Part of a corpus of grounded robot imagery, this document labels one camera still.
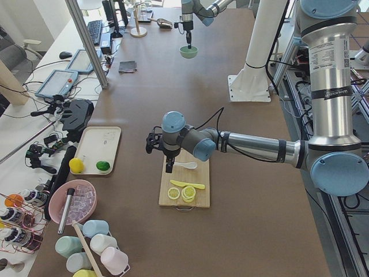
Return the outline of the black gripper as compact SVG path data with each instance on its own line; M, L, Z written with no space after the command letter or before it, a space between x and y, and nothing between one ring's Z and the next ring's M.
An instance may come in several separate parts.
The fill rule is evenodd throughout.
M175 157L180 154L180 146L176 144L175 145L163 144L163 146L164 146L163 153L166 157L165 172L172 173Z
M187 42L187 48L192 48L192 35L191 30L186 31L186 42Z

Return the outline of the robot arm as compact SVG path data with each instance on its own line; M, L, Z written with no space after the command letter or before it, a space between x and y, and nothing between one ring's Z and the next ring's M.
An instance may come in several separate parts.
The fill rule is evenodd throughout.
M191 50L194 16L209 26L232 1L214 1L204 7L200 1L181 1L179 22L186 33L185 49ZM261 1L251 34L243 69L229 75L229 96L233 102L270 102L267 77L283 101L284 115L296 121L312 115L312 136L285 141L218 130L223 108L195 128L180 112L163 116L159 150L165 155L165 172L172 173L175 157L186 150L205 162L215 150L237 153L266 163L288 163L306 170L314 186L334 196L351 196L368 184L368 165L362 158L362 142L353 134L349 34L357 24L358 1L298 1L292 43L308 47L310 108L303 115L286 110L277 92L277 80L269 73L269 58L287 12L289 1ZM217 113L216 128L202 129Z
M177 28L179 24L182 24L183 30L186 33L188 49L192 48L191 31L194 29L193 15L196 15L203 25L210 26L213 22L213 18L223 12L231 2L232 0L218 0L214 1L208 7L204 7L198 0L181 1L182 14L180 16L180 21L175 23L175 28Z

